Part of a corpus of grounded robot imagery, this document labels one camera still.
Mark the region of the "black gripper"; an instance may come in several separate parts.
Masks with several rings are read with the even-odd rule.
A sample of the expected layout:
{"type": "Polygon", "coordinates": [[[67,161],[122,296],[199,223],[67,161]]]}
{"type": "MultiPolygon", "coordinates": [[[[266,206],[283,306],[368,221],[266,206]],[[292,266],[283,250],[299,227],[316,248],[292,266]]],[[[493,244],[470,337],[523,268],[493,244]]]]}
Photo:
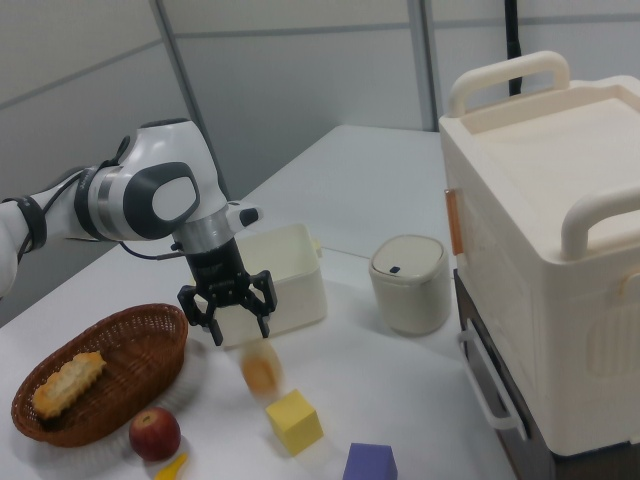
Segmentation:
{"type": "Polygon", "coordinates": [[[196,286],[184,285],[177,298],[191,326],[208,330],[214,344],[221,346],[223,334],[215,318],[217,306],[241,305],[255,316],[262,337],[269,337],[270,317],[277,308],[271,273],[246,272],[235,239],[204,253],[188,254],[187,262],[196,286]],[[197,296],[206,300],[204,312],[197,305],[197,296]]]}

